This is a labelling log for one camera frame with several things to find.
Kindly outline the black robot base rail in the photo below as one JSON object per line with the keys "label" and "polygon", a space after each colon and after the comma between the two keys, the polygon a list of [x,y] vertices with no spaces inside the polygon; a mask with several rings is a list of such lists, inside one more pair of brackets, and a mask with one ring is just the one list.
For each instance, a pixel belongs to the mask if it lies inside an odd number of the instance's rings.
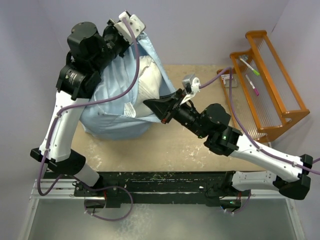
{"label": "black robot base rail", "polygon": [[232,187],[234,171],[101,171],[104,191],[90,191],[73,179],[76,197],[83,197],[85,206],[119,208],[122,204],[183,204],[238,209],[249,190]]}

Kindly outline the light blue pillowcase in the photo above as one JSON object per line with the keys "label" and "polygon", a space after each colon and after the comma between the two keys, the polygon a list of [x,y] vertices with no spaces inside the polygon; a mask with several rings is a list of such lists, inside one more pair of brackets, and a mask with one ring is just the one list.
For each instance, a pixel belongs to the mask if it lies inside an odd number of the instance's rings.
{"label": "light blue pillowcase", "polygon": [[[161,72],[162,81],[159,88],[159,97],[174,93],[176,89],[145,32],[137,38],[137,46],[138,57],[150,56]],[[134,80],[136,58],[137,55],[133,46],[126,50],[123,57],[117,56],[101,72],[101,81],[90,100],[92,102],[101,101],[124,93]],[[132,89],[119,99],[85,107],[80,117],[85,132],[100,139],[124,140],[137,138],[144,134],[153,123],[159,123],[160,120],[153,113],[146,117],[124,115],[124,104],[134,104],[137,93],[138,82],[136,81]]]}

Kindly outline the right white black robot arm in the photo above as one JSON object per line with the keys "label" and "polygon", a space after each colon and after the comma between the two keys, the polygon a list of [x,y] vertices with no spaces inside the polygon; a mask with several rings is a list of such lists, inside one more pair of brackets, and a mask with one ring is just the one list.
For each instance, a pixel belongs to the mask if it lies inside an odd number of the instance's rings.
{"label": "right white black robot arm", "polygon": [[261,144],[229,126],[231,115],[219,103],[198,112],[191,100],[183,101],[184,97],[184,91],[178,89],[159,99],[144,100],[143,104],[163,124],[176,120],[198,138],[205,139],[204,146],[214,154],[242,159],[264,169],[234,172],[232,178],[222,183],[226,195],[247,190],[273,190],[290,199],[305,199],[311,187],[309,173],[313,158],[310,155],[290,155]]}

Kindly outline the white pillow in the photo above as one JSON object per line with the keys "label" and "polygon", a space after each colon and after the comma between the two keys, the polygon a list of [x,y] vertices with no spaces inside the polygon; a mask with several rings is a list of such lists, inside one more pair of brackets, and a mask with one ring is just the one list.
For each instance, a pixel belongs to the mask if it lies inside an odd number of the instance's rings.
{"label": "white pillow", "polygon": [[142,118],[151,115],[153,112],[144,104],[145,100],[158,99],[162,74],[150,56],[139,57],[138,89],[134,104],[124,104],[123,115],[132,118]]}

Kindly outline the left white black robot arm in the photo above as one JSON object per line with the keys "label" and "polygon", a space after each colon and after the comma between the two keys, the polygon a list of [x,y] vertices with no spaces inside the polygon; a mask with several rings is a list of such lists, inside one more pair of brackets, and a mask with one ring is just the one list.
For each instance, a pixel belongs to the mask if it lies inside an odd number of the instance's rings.
{"label": "left white black robot arm", "polygon": [[30,156],[59,175],[74,176],[85,184],[91,196],[103,191],[102,177],[87,163],[86,158],[71,149],[78,121],[101,82],[101,73],[117,56],[136,44],[129,19],[109,20],[103,34],[92,22],[76,24],[67,37],[69,52],[60,70],[55,107],[42,144]]}

